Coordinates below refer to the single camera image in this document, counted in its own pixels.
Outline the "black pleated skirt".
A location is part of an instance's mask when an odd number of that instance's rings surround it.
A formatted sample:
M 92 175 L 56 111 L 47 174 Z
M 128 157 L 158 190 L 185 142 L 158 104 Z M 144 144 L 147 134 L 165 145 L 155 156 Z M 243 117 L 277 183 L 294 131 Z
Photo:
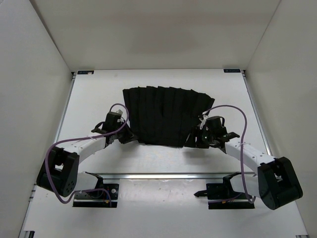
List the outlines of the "black pleated skirt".
M 205 93 L 161 86 L 124 89 L 123 98 L 138 142 L 178 148 L 215 101 Z

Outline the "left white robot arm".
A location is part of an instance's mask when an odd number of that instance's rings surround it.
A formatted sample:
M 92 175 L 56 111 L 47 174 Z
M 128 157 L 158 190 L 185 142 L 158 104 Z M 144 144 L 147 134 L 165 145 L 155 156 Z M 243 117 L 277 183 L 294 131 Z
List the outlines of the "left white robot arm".
M 36 185 L 53 192 L 63 203 L 64 197 L 75 192 L 87 192 L 92 197 L 103 193 L 101 177 L 94 173 L 79 173 L 79 165 L 114 141 L 133 141 L 134 135 L 122 117 L 122 112 L 110 111 L 105 121 L 98 123 L 86 137 L 59 141 L 48 150 L 36 179 Z

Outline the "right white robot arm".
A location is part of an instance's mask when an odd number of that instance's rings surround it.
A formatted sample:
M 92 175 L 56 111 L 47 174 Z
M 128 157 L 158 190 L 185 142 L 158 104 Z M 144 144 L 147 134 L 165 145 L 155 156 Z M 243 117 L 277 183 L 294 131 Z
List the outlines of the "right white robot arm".
M 185 147 L 220 149 L 238 159 L 242 167 L 250 168 L 254 175 L 244 174 L 243 169 L 226 175 L 222 183 L 208 183 L 206 190 L 197 191 L 196 197 L 207 197 L 209 204 L 258 197 L 271 210 L 302 198 L 303 190 L 289 159 L 262 153 L 243 142 L 237 133 L 227 132 L 224 122 L 220 116 L 205 119 L 204 125 L 192 129 Z

